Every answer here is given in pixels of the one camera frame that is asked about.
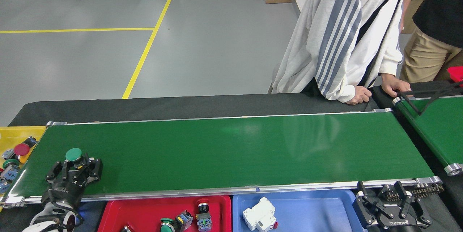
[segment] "green conveyor belt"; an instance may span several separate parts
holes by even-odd
[[[104,163],[86,195],[433,176],[391,112],[49,127],[10,196],[41,196],[68,149]]]
[[[422,109],[428,99],[411,100]],[[463,97],[439,98],[418,115],[404,100],[395,105],[413,125],[442,165],[463,163]]]

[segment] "plastic bin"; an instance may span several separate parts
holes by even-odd
[[[275,207],[275,232],[367,232],[360,225],[350,190],[297,191],[233,196],[233,232],[249,232],[243,210],[265,196]]]
[[[450,67],[447,69],[450,74],[450,78],[455,82],[463,81],[463,66],[459,67]]]
[[[184,210],[190,212],[192,216],[197,214],[196,202],[199,199],[209,201],[211,232],[232,232],[232,206],[229,196],[109,201],[98,232],[120,232],[125,225],[131,225],[136,232],[159,231],[162,218],[174,219]],[[188,229],[189,232],[198,232],[196,222],[197,220],[194,219]]]
[[[14,148],[22,143],[26,138],[32,136],[40,140],[46,127],[44,126],[12,126],[0,127],[0,154],[4,151]],[[0,166],[5,162],[0,158]]]

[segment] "hand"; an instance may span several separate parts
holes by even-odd
[[[382,78],[382,90],[386,92],[391,97],[397,97],[397,92],[395,90],[400,90],[402,92],[411,91],[410,83],[402,81],[396,78],[393,74],[381,74]]]
[[[346,102],[349,105],[357,105],[359,103],[370,101],[371,92],[362,86],[355,86],[355,96]]]

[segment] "blue tray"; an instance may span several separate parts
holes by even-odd
[[[355,214],[350,190],[297,191],[233,196],[233,232],[248,232],[243,211],[265,196],[275,207],[275,232],[367,232]]]

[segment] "black shirt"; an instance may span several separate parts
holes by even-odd
[[[463,48],[463,0],[424,0],[413,21],[426,35]]]

